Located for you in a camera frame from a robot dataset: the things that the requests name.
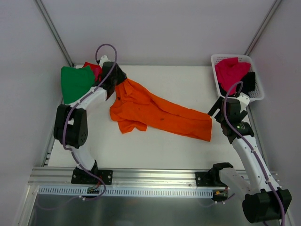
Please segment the orange t shirt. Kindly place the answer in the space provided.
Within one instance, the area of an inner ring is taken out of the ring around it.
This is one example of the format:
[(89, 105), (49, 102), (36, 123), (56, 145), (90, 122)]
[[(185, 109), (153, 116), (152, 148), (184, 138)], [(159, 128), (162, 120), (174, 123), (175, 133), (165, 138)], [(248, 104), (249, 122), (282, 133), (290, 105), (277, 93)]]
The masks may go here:
[(123, 134), (152, 127), (207, 142), (211, 140), (212, 119), (206, 113), (160, 98), (130, 79), (117, 85), (115, 93), (110, 117)]

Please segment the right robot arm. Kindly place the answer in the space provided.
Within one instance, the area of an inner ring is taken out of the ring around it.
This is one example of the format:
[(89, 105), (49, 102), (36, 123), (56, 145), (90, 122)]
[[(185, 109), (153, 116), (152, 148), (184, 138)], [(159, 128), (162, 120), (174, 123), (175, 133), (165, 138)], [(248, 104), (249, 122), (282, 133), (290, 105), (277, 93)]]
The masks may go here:
[(228, 162), (214, 164), (207, 178), (215, 186), (229, 187), (240, 198), (243, 213), (250, 223), (279, 220), (284, 226), (292, 196), (273, 178), (259, 152), (250, 124), (243, 121), (248, 104), (246, 95), (219, 97), (208, 112), (220, 123), (223, 134), (239, 155), (248, 180)]

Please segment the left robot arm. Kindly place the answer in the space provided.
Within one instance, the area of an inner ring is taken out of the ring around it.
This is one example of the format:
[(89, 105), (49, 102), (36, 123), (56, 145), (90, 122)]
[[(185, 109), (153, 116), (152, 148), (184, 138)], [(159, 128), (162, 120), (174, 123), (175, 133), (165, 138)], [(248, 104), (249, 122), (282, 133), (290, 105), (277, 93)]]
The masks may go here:
[(61, 69), (63, 103), (56, 111), (54, 138), (71, 152), (78, 168), (84, 169), (82, 178), (89, 184), (97, 181), (98, 172), (97, 161), (86, 144), (87, 116), (107, 101), (126, 78), (121, 68), (110, 61), (102, 66), (85, 64), (82, 68)]

